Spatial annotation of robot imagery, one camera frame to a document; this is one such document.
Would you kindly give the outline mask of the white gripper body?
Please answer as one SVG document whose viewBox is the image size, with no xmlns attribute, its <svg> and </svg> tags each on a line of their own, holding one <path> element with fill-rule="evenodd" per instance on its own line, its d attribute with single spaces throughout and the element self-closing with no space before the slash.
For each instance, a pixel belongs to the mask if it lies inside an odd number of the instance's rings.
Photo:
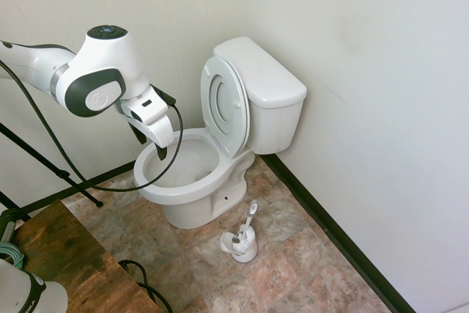
<svg viewBox="0 0 469 313">
<path fill-rule="evenodd" d="M 173 142 L 173 128 L 167 111 L 168 105 L 152 86 L 137 97 L 119 99 L 121 116 L 159 147 L 167 147 Z"/>
</svg>

